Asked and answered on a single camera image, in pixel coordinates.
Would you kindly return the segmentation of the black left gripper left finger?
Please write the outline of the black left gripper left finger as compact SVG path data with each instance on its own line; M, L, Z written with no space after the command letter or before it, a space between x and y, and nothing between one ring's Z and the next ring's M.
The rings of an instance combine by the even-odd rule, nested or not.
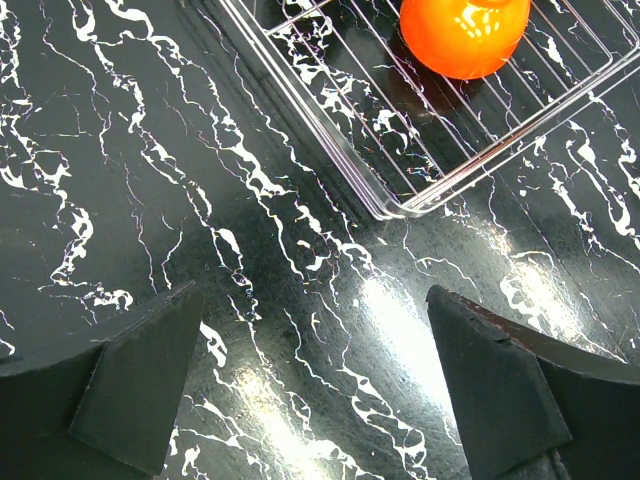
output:
M151 479L164 468L204 297L193 281L1 360L4 479Z

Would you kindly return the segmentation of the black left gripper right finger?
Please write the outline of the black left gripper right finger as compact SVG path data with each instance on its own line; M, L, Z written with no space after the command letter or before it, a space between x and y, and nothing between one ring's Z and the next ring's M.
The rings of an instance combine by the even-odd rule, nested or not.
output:
M638 478L638 367L438 285L427 304L472 478Z

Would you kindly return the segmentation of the orange glossy bowl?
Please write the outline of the orange glossy bowl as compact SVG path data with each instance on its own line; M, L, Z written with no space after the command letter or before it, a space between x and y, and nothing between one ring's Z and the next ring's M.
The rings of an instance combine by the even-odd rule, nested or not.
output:
M445 77L474 80L503 67L522 39L529 1L405 0L399 29L410 53Z

